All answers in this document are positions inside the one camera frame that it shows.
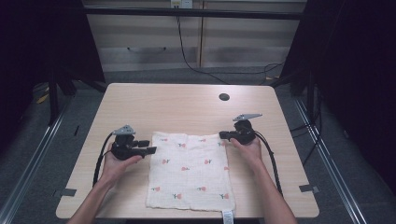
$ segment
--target gray floor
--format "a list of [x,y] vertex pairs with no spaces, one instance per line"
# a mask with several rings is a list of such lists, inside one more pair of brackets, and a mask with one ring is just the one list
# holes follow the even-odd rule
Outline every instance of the gray floor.
[[[262,67],[211,68],[206,69],[206,72],[256,72],[260,70]],[[264,74],[216,74],[215,76],[230,84],[257,85],[266,80]],[[111,82],[223,84],[210,75],[198,74],[190,69],[109,72],[106,73],[106,80],[107,84]],[[266,85],[270,81],[267,79],[263,84]],[[56,189],[64,189],[103,97],[102,93],[85,84],[76,83],[76,85],[78,92],[65,111],[59,131],[52,140],[12,223],[65,223],[65,220],[55,216],[60,199],[53,197],[52,194]],[[40,94],[41,92],[36,92],[35,98]],[[289,127],[293,129],[301,126],[303,120],[297,111],[294,98],[290,96],[289,86],[276,88],[276,95]],[[65,97],[61,94],[60,102],[61,104],[65,102]],[[49,117],[48,100],[40,105],[32,102],[21,122],[20,132],[9,146],[7,154],[0,159],[0,182],[2,183],[0,204],[2,206],[34,154],[35,148],[47,129]],[[306,130],[291,134],[293,136],[302,134],[293,139],[303,160],[314,143]],[[371,166],[365,162],[356,145],[345,138],[343,128],[337,122],[335,115],[326,108],[325,102],[322,107],[322,138],[359,203],[367,223],[396,222],[394,195],[387,189]],[[315,197],[320,214],[316,218],[300,218],[299,223],[353,223],[317,152],[313,153],[304,168],[311,185],[319,188],[319,193],[316,193]],[[128,223],[157,222],[179,223],[174,220],[128,221]],[[125,223],[125,220],[97,220],[97,223]],[[257,223],[257,221],[238,220],[237,223]]]

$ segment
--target black cable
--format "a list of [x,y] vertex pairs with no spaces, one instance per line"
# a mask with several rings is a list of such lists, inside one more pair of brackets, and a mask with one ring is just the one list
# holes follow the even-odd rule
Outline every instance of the black cable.
[[317,111],[315,112],[314,120],[309,120],[309,123],[307,123],[307,124],[303,124],[303,125],[301,125],[299,127],[290,129],[290,132],[299,131],[301,129],[308,128],[308,127],[310,127],[312,125],[315,125],[315,121],[319,117],[319,113],[320,113],[320,109],[321,109],[321,101],[322,101],[322,98],[321,98],[319,90],[317,89]]
[[110,139],[111,135],[113,135],[113,133],[108,135],[108,137],[106,138],[105,142],[103,143],[102,150],[100,151],[100,155],[98,157],[98,161],[96,162],[95,173],[93,175],[92,186],[94,186],[96,184],[96,182],[98,181],[100,165],[102,164],[103,157],[106,155],[106,153],[103,154],[103,152],[105,151],[105,147],[106,147],[108,139]]
[[308,131],[305,131],[305,132],[303,132],[303,133],[300,133],[300,134],[297,134],[297,135],[295,135],[295,136],[292,136],[292,138],[298,138],[298,137],[301,137],[301,136],[303,136],[303,135],[306,135],[308,133]]
[[281,85],[287,84],[287,83],[291,83],[291,81],[296,78],[297,76],[299,76],[302,72],[304,72],[306,70],[305,67],[299,68],[299,69],[295,69],[292,72],[290,72],[289,74],[285,75],[285,76],[281,76],[278,80],[274,81],[273,83],[271,83],[269,86],[271,86],[272,88],[277,88]]
[[322,101],[322,97],[320,95],[319,90],[317,89],[317,104],[318,104],[318,118],[319,118],[319,131],[318,131],[318,135],[317,135],[317,140],[315,141],[315,144],[312,146],[312,148],[309,150],[308,155],[306,156],[306,158],[303,161],[303,166],[305,166],[306,162],[309,160],[309,158],[311,157],[312,153],[314,152],[315,148],[318,145],[318,142],[321,140],[321,129],[322,129],[322,116],[321,116],[321,101]]
[[265,144],[265,147],[268,150],[268,153],[270,155],[271,158],[271,163],[273,164],[273,170],[274,170],[274,176],[275,176],[275,182],[276,182],[276,187],[277,190],[279,191],[279,193],[283,196],[283,192],[282,192],[282,188],[280,187],[280,182],[279,182],[279,175],[277,173],[277,168],[276,168],[276,161],[275,161],[275,157],[274,157],[274,152],[271,150],[270,145],[268,144],[267,140],[264,138],[264,136],[257,132],[254,131],[254,133],[256,134],[256,136],[258,138],[260,138],[262,140],[262,142]]
[[[267,64],[267,65],[264,66],[264,71],[260,71],[260,72],[251,72],[251,73],[247,73],[247,72],[211,72],[211,73],[208,73],[208,72],[204,72],[204,71],[200,71],[200,70],[194,69],[194,68],[192,68],[192,67],[189,65],[189,63],[187,62],[186,54],[185,54],[185,52],[184,52],[183,39],[182,39],[182,37],[181,37],[181,28],[180,28],[180,27],[181,27],[181,25],[180,25],[180,17],[177,17],[178,37],[179,37],[179,39],[180,39],[181,53],[182,53],[182,55],[183,55],[184,63],[185,63],[192,71],[197,72],[197,73],[201,73],[201,74],[205,74],[205,75],[209,75],[209,76],[211,76],[211,77],[217,79],[218,81],[220,81],[220,82],[222,82],[222,83],[224,83],[224,84],[231,85],[230,83],[228,83],[228,82],[226,82],[226,81],[224,81],[224,80],[222,80],[222,79],[220,79],[220,78],[218,78],[218,77],[216,77],[216,76],[214,76],[214,75],[220,75],[220,74],[232,74],[232,75],[258,75],[258,74],[265,74],[264,81],[262,81],[262,82],[259,84],[259,85],[261,85],[262,83],[265,82],[266,73],[267,73],[267,72],[269,72],[269,71],[271,71],[271,70],[277,68],[278,66],[284,64],[284,63],[269,63],[269,64]],[[267,68],[268,66],[273,66],[273,68],[271,68],[271,69],[269,69],[269,70],[266,70],[266,68]]]

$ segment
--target white cloth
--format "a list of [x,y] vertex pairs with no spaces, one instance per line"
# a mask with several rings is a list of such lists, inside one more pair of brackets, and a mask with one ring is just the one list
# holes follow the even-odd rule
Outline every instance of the white cloth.
[[146,206],[234,210],[225,142],[213,135],[154,133]]

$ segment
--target black tape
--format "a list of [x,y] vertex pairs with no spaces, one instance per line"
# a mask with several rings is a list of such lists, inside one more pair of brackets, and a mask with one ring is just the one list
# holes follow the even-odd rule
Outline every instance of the black tape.
[[312,187],[310,185],[301,185],[301,186],[299,186],[299,188],[300,188],[301,192],[312,191],[314,194],[319,193],[319,189],[316,186]]
[[312,187],[310,185],[301,185],[299,186],[301,192],[308,192],[308,191],[313,191]]
[[52,197],[62,198],[62,196],[74,197],[76,194],[76,189],[58,189],[55,190],[52,194]]

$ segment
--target white sticker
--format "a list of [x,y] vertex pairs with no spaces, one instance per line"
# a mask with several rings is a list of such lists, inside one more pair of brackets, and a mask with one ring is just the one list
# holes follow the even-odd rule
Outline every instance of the white sticker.
[[221,211],[224,224],[233,224],[233,211]]

